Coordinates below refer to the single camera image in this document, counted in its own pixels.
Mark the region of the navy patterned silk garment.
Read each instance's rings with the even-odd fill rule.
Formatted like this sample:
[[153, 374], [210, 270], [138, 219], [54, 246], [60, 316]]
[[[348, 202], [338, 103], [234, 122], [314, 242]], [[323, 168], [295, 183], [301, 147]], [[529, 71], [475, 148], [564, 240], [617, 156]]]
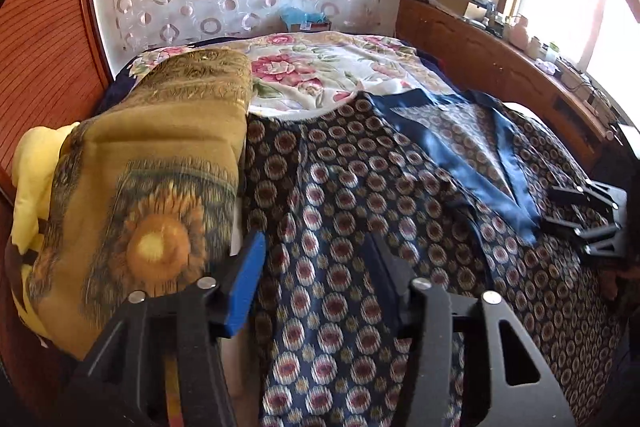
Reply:
[[544, 124], [489, 96], [360, 94], [304, 120], [247, 121], [243, 217], [269, 251], [254, 301], [264, 426], [386, 426], [409, 361], [361, 248], [378, 233], [450, 293], [492, 289], [526, 328], [578, 425], [604, 394], [620, 324], [558, 217], [551, 187], [582, 170]]

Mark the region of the wooden low cabinet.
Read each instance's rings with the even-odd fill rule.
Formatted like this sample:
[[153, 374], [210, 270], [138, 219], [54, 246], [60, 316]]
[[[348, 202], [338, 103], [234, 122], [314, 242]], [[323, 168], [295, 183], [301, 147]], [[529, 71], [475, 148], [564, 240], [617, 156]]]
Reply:
[[395, 35], [437, 58], [458, 89], [482, 91], [530, 109], [585, 170], [591, 172], [599, 160], [623, 150], [613, 131], [561, 81], [488, 32], [425, 2], [400, 0]]

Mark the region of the pink white bottle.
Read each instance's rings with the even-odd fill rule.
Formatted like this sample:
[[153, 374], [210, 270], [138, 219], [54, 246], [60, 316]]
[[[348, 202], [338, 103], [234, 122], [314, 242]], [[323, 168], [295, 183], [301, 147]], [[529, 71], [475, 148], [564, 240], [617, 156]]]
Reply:
[[528, 19], [524, 15], [514, 17], [509, 29], [509, 42], [521, 51], [529, 45]]

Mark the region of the mustard sunflower folded cloth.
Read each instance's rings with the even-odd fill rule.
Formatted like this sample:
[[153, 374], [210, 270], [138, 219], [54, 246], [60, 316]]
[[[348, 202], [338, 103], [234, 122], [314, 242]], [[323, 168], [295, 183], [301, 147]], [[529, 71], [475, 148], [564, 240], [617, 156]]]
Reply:
[[70, 132], [26, 280], [58, 349], [85, 358], [130, 293], [182, 291], [228, 255], [252, 95], [246, 55], [199, 49]]

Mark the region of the cardboard box on cabinet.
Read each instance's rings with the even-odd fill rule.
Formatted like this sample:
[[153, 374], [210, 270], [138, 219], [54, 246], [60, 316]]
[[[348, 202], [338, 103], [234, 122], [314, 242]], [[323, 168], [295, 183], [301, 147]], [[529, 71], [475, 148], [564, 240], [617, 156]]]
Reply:
[[487, 9], [474, 2], [473, 0], [434, 0], [439, 6], [442, 6], [448, 12], [468, 18], [469, 20], [484, 20]]

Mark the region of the yellow plush toy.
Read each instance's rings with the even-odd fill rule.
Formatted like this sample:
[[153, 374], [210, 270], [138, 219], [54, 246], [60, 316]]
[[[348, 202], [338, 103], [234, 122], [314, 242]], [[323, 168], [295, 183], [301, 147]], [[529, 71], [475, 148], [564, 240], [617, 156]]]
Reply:
[[26, 294], [27, 277], [44, 239], [49, 218], [54, 170], [61, 147], [77, 124], [58, 129], [35, 127], [26, 131], [14, 152], [11, 180], [15, 188], [10, 238], [4, 267], [18, 317], [40, 338], [49, 334]]

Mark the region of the floral pink rose quilt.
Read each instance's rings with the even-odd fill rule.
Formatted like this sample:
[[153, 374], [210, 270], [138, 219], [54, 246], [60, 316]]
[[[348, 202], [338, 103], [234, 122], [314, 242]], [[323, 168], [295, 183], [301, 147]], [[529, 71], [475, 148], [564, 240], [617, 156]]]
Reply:
[[111, 111], [126, 121], [308, 120], [366, 93], [454, 92], [411, 46], [337, 31], [168, 46], [142, 53], [125, 72], [134, 87]]

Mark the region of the wooden slatted headboard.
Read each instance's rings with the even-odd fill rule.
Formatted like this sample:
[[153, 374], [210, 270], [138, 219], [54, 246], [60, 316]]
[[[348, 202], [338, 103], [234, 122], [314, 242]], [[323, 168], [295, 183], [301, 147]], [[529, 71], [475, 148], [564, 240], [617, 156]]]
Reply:
[[1, 198], [31, 127], [92, 115], [112, 81], [92, 0], [1, 0]]

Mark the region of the blue item at bedhead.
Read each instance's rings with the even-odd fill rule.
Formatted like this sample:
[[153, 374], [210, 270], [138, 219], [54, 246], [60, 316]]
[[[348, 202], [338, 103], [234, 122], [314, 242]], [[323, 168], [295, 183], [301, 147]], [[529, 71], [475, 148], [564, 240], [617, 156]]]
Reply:
[[318, 12], [306, 12], [294, 6], [280, 9], [280, 20], [289, 32], [317, 32], [331, 29], [331, 21]]

